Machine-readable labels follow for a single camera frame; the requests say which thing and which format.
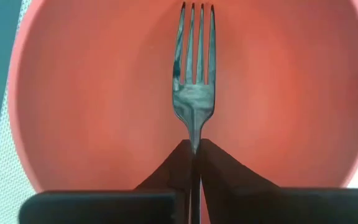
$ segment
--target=white textured surface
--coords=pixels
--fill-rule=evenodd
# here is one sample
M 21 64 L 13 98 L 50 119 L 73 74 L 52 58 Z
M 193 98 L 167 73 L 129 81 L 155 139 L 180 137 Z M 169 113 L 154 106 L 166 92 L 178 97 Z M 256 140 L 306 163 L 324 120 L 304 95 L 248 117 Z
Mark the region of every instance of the white textured surface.
M 23 0 L 19 22 L 31 0 Z M 349 187 L 358 187 L 358 171 Z M 21 204 L 35 192 L 16 154 L 7 113 L 5 92 L 0 117 L 0 224 L 17 223 Z

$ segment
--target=fork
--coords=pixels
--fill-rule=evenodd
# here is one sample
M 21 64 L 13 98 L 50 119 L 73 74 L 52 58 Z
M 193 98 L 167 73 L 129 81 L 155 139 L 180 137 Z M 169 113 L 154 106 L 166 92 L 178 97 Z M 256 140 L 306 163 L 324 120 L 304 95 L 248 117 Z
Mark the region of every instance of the fork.
M 180 82 L 183 35 L 185 30 L 185 7 L 183 3 L 177 34 L 175 61 L 173 63 L 172 101 L 176 116 L 186 125 L 193 154 L 196 155 L 201 139 L 201 129 L 212 117 L 215 107 L 216 80 L 216 34 L 214 6 L 211 6 L 209 29 L 208 83 L 204 83 L 204 4 L 201 5 L 200 32 L 198 37 L 196 83 L 193 84 L 193 40 L 195 4 L 191 5 L 190 34 L 187 45 L 185 82 Z M 200 175 L 193 159 L 191 174 L 191 223 L 200 223 Z

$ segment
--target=black object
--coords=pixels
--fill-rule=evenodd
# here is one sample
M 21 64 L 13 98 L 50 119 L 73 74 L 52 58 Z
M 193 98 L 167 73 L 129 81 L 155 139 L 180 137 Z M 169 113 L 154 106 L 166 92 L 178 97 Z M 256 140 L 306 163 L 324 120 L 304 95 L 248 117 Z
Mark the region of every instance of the black object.
M 188 223 L 192 159 L 212 224 L 358 224 L 358 189 L 283 189 L 207 139 L 195 158 L 182 141 L 133 191 L 36 195 L 22 206 L 20 224 Z

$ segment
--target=orange bowl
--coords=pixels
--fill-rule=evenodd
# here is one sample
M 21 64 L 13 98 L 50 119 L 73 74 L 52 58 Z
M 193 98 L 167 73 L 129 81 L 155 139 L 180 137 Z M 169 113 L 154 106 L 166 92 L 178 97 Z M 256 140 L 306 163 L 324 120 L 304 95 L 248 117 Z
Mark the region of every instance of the orange bowl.
M 358 166 L 358 1 L 210 3 L 216 108 L 203 137 L 278 185 L 346 186 Z M 9 114 L 37 191 L 134 188 L 188 137 L 172 107 L 180 8 L 33 0 Z

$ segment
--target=bowl rim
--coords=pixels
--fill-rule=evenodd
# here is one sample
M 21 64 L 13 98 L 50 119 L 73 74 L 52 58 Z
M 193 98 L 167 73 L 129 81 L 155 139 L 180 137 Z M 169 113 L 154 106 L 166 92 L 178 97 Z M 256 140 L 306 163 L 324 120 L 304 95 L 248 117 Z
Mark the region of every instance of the bowl rim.
M 19 24 L 19 30 L 17 32 L 13 50 L 11 54 L 11 61 L 8 71 L 8 90 L 7 90 L 7 105 L 8 105 L 8 113 L 11 124 L 12 138 L 14 140 L 14 144 L 16 147 L 17 155 L 19 156 L 19 160 L 22 164 L 25 173 L 30 180 L 33 188 L 36 192 L 41 192 L 44 189 L 41 187 L 37 176 L 35 175 L 33 169 L 31 168 L 29 158 L 25 153 L 24 142 L 22 140 L 21 132 L 20 132 L 20 123 L 17 112 L 17 80 L 18 74 L 20 70 L 20 64 L 22 60 L 22 50 L 25 47 L 27 42 L 27 38 L 29 37 L 29 32 L 31 31 L 32 26 L 34 25 L 34 21 L 37 19 L 39 15 L 39 11 L 42 9 L 42 6 L 45 4 L 47 0 L 33 0 L 24 15 L 22 22 Z M 358 19 L 358 0 L 349 0 L 352 4 L 355 13 L 357 14 Z M 358 169 L 358 155 L 354 160 L 353 164 L 350 166 L 347 177 L 342 181 L 341 187 L 347 187 L 349 182 L 352 180 L 354 174 Z

